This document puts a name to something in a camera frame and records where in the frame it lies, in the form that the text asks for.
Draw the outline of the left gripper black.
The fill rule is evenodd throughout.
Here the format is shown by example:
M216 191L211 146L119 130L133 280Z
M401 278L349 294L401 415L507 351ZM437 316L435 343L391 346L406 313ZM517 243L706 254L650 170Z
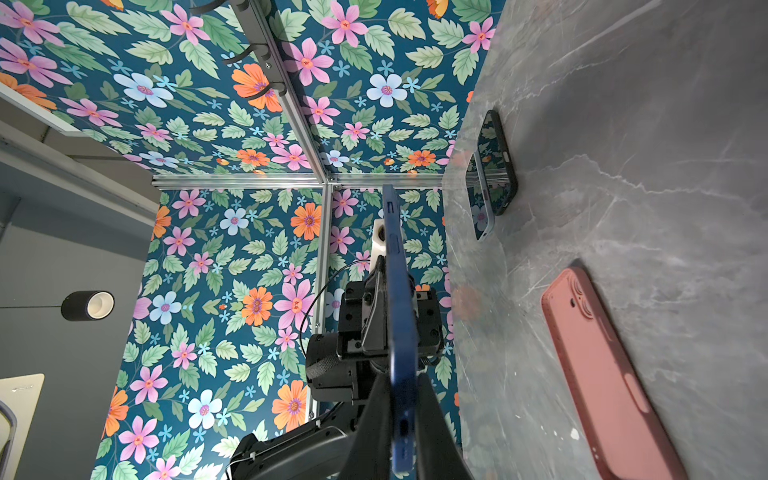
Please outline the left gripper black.
M314 334L309 340L306 377L318 402L364 404L377 375L391 367L385 263L377 263L363 280L350 281L342 291L335 332ZM437 294L412 289L418 362L416 377L444 348Z

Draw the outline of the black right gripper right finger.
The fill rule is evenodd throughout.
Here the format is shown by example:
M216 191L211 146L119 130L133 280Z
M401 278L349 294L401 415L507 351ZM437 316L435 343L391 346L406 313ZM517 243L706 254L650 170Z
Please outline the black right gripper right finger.
M418 376L415 432L418 479L471 479L426 373Z

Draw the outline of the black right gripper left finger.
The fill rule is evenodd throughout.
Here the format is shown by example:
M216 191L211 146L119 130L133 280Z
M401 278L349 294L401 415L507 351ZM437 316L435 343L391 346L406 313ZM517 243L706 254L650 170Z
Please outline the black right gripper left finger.
M388 479L392 427L390 379L387 375L378 375L338 479Z

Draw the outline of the blue edged smartphone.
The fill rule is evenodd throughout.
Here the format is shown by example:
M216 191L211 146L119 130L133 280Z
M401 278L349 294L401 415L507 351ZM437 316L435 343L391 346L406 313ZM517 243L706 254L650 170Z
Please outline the blue edged smartphone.
M391 185L385 185L382 193L387 312L390 323L388 347L393 419L392 471L404 474L413 471L415 456L418 332L400 225L399 197Z

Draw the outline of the pink phone case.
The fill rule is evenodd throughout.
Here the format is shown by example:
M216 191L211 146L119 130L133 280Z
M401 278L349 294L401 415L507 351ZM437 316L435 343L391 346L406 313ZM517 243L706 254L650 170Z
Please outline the pink phone case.
M686 479L587 273L564 269L541 307L603 479Z

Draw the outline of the purple edged smartphone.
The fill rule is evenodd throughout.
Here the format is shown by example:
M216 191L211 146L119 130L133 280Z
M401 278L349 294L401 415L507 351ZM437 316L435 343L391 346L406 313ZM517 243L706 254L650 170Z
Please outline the purple edged smartphone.
M495 225L491 194L483 171L479 152L472 153L464 173L467 197L475 239L482 241L490 235Z

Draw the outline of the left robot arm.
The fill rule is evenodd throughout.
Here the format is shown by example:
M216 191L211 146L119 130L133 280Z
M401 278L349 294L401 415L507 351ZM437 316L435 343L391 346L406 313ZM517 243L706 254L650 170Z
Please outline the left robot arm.
M332 408L318 419L272 440L249 434L232 455L230 479L387 479L398 469L425 468L448 430L436 427L439 403L423 372L443 349L438 298L413 287L413 312L392 287L383 265L347 285L336 332L313 335L306 376L312 395ZM418 346L411 380L391 369L398 349L390 346L395 325L410 321Z

